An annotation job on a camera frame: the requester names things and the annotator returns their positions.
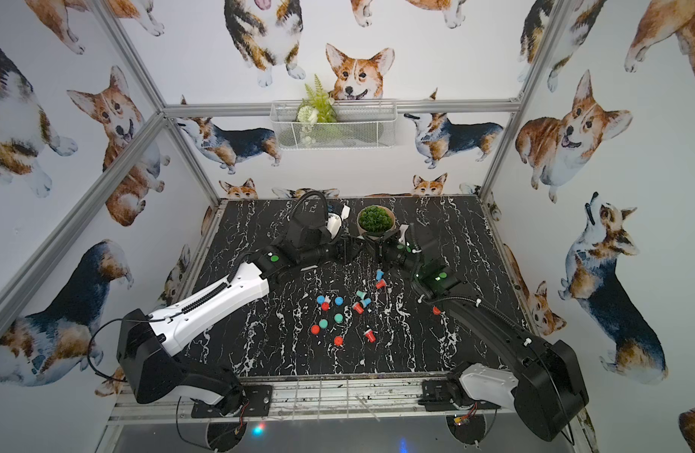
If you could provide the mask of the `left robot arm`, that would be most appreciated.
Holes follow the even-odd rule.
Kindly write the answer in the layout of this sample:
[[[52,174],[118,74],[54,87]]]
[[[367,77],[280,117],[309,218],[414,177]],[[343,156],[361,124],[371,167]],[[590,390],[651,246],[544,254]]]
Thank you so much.
[[[301,273],[327,262],[351,262],[360,240],[349,233],[350,214],[348,206],[330,202],[325,194],[307,192],[294,205],[283,234],[241,253],[229,275],[164,309],[125,315],[117,360],[136,402],[179,396],[222,414],[242,409],[246,393],[232,370],[183,361],[181,352],[205,330]]]

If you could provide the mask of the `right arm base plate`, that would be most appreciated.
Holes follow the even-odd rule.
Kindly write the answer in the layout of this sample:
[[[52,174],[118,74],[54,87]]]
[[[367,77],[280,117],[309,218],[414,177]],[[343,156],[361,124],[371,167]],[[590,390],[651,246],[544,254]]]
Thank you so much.
[[[421,396],[417,404],[426,411],[455,411],[469,405],[462,386],[451,379],[422,381]]]

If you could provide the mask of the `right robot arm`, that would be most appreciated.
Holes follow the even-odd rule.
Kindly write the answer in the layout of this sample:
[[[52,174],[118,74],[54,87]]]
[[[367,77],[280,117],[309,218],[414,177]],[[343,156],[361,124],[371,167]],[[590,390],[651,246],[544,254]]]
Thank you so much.
[[[504,364],[503,369],[475,364],[461,371],[458,383],[469,398],[514,409],[547,442],[570,427],[589,395],[577,355],[567,343],[550,343],[519,326],[413,237],[400,239],[393,232],[366,243],[381,269],[398,270],[425,302],[475,334]]]

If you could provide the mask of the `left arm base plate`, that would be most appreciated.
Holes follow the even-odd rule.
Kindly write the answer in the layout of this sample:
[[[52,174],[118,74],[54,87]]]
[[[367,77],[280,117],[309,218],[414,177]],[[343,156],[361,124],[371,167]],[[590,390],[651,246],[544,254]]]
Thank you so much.
[[[269,414],[274,387],[247,385],[234,391],[214,405],[195,401],[191,417],[195,419],[217,417],[262,417]]]

